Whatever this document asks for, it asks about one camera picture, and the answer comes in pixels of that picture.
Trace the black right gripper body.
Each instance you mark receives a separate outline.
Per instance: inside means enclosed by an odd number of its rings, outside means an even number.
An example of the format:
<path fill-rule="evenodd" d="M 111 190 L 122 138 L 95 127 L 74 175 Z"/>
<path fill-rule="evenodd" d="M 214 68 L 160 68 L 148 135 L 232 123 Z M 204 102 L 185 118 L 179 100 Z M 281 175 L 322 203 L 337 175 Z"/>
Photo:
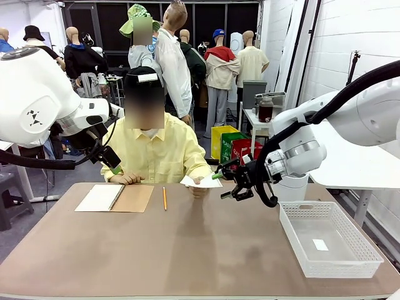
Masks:
<path fill-rule="evenodd" d="M 240 165 L 236 169 L 236 175 L 234 176 L 237 186 L 251 189 L 256 186 L 257 178 L 261 179 L 263 183 L 268 180 L 265 167 L 262 167 L 260 170 L 257 169 L 257 161 L 250 161 L 245 165 Z"/>

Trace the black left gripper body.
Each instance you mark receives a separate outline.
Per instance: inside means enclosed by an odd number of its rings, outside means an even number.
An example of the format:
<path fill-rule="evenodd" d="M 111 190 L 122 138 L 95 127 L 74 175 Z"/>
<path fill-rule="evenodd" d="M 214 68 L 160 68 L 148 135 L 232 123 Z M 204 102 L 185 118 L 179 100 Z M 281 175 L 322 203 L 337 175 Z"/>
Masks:
<path fill-rule="evenodd" d="M 118 167 L 120 158 L 110 146 L 102 142 L 107 132 L 105 125 L 99 123 L 67 137 L 74 149 L 85 154 L 84 158 L 75 163 L 76 166 L 86 161 L 91 161 L 93 164 L 99 161 L 111 169 Z"/>

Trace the person's right hand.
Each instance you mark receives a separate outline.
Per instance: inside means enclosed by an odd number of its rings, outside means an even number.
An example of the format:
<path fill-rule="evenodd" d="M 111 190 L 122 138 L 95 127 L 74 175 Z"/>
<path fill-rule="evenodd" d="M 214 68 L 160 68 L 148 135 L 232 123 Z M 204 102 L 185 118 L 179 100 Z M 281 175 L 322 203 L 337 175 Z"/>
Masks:
<path fill-rule="evenodd" d="M 118 183 L 123 185 L 139 184 L 143 180 L 145 180 L 143 176 L 136 175 L 133 173 L 117 174 L 110 179 L 110 181 L 113 183 Z"/>

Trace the person's left hand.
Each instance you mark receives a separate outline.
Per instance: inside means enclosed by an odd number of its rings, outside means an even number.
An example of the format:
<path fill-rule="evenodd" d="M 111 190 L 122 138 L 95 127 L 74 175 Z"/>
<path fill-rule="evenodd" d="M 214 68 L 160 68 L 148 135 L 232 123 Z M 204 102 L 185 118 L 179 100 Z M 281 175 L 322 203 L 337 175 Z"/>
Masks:
<path fill-rule="evenodd" d="M 198 185 L 203 180 L 203 177 L 197 177 L 193 179 L 194 184 Z M 204 199 L 209 194 L 208 188 L 189 186 L 189 190 L 193 195 L 194 199 Z"/>

